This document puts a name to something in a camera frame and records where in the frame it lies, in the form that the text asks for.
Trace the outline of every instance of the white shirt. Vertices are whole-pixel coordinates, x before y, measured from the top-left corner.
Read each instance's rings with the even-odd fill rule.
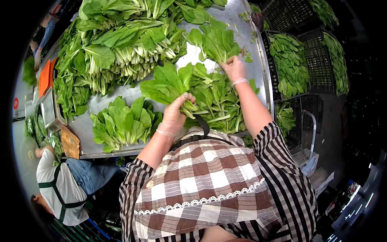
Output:
[[[48,150],[43,151],[43,156],[39,161],[38,169],[36,171],[36,179],[38,183],[52,182],[54,180],[54,173],[56,166],[52,166],[54,162],[54,155]],[[78,186],[70,169],[66,163],[62,163],[57,179],[57,188],[65,203],[76,203],[86,200],[86,193]],[[40,188],[42,197],[46,200],[50,209],[54,212],[54,216],[59,219],[62,204],[60,203],[54,188]],[[89,215],[82,208],[67,208],[63,224],[67,226],[75,226],[87,220]]]

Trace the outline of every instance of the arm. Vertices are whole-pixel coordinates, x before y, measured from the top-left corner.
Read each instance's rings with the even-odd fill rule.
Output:
[[[42,41],[40,42],[39,48],[35,53],[35,70],[38,70],[39,68],[39,65],[42,61],[41,60],[42,50],[46,46],[48,40],[50,39],[52,32],[54,31],[54,28],[55,28],[55,21],[53,19],[50,19],[50,21],[48,21],[47,23],[46,31],[42,38]]]
[[[226,71],[231,85],[238,92],[245,125],[251,136],[256,137],[268,123],[273,121],[273,118],[251,89],[246,80],[245,66],[240,59],[233,56],[227,62],[228,64],[222,63],[222,67]]]
[[[35,155],[37,158],[41,158],[38,164],[38,170],[52,167],[55,157],[54,148],[51,145],[47,145],[42,149],[36,149]]]
[[[190,93],[183,93],[171,105],[168,105],[164,111],[163,122],[160,123],[151,141],[137,156],[153,169],[161,164],[163,157],[171,149],[175,136],[183,128],[187,117],[180,112],[180,107],[186,100],[196,105],[195,97]]]

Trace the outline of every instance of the lace trim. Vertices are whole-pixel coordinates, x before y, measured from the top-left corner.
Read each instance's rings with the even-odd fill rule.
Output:
[[[253,192],[253,190],[257,189],[260,185],[262,185],[262,183],[264,181],[265,181],[265,179],[262,178],[259,182],[255,182],[253,185],[249,186],[249,188],[243,188],[241,191],[229,192],[227,195],[219,195],[218,197],[212,196],[209,199],[202,198],[202,199],[200,199],[200,201],[197,201],[195,199],[195,200],[193,200],[191,202],[183,202],[183,204],[176,203],[174,206],[168,205],[165,208],[160,207],[157,210],[152,209],[151,211],[150,210],[145,210],[145,211],[143,211],[143,210],[140,210],[140,211],[134,210],[134,214],[135,215],[151,215],[151,214],[162,213],[162,212],[173,210],[173,209],[177,209],[177,208],[186,208],[186,207],[200,205],[200,204],[206,204],[206,203],[211,203],[211,202],[218,202],[218,201],[221,201],[221,200],[225,200],[225,199],[229,199],[229,198],[233,198],[233,197],[239,196],[239,195],[244,194],[244,193]]]

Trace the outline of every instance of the hand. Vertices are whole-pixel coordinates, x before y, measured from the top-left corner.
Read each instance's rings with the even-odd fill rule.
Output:
[[[196,98],[191,93],[181,94],[173,103],[165,107],[164,118],[157,128],[157,132],[172,138],[179,134],[187,118],[185,114],[180,112],[180,107],[186,100],[190,100],[196,105]]]
[[[40,63],[42,62],[41,55],[42,55],[42,49],[39,47],[35,53],[35,71],[39,69]]]
[[[246,80],[245,65],[242,61],[234,55],[227,60],[226,63],[221,63],[223,69],[227,73],[228,78],[231,81],[231,85],[234,86],[240,82],[248,82]]]
[[[36,156],[36,158],[42,158],[42,154],[41,154],[41,152],[40,152],[40,149],[36,148],[36,150],[35,150],[35,156]]]

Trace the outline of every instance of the metal worktable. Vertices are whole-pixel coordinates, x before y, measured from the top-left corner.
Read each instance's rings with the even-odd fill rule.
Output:
[[[272,85],[262,38],[251,20],[249,22],[245,22],[238,16],[238,13],[243,13],[244,11],[251,12],[251,8],[246,0],[228,0],[224,10],[214,7],[207,9],[207,12],[209,12],[209,14],[211,14],[216,20],[228,23],[230,25],[228,28],[234,31],[234,40],[241,48],[245,46],[247,52],[251,53],[253,62],[246,63],[248,79],[255,79],[256,86],[260,88],[258,97],[273,116],[274,104]],[[189,24],[184,20],[178,27],[184,28],[188,32],[190,32],[192,28],[199,28],[198,25]],[[255,43],[251,43],[251,39],[253,38],[250,34],[251,31],[258,32],[258,39],[256,39]],[[52,60],[57,57],[59,52],[58,43],[59,40],[51,48],[42,63],[45,64],[48,59]],[[187,54],[176,62],[176,67],[184,67],[189,62],[192,64],[200,62],[199,53],[199,47],[198,50],[195,50],[195,46],[187,43]],[[210,59],[206,59],[203,64],[206,66],[208,73],[215,72],[215,68],[219,67],[217,63]],[[153,72],[150,73],[144,80],[150,79],[153,79]],[[113,93],[104,97],[101,97],[101,94],[91,96],[89,100],[89,108],[86,113],[75,117],[74,120],[68,120],[68,128],[80,139],[80,159],[135,155],[139,154],[145,147],[145,144],[142,141],[139,141],[140,143],[138,145],[133,144],[130,146],[124,146],[122,150],[105,153],[102,150],[104,145],[96,144],[93,141],[93,122],[89,118],[90,114],[97,114],[102,109],[107,108],[109,102],[113,101],[117,96],[122,96],[122,98],[126,101],[126,104],[130,106],[136,98],[141,96],[140,86],[137,84],[135,88],[129,88],[129,86],[115,87]],[[151,100],[151,103],[153,104],[154,111],[164,111],[163,104],[157,103],[153,100]]]

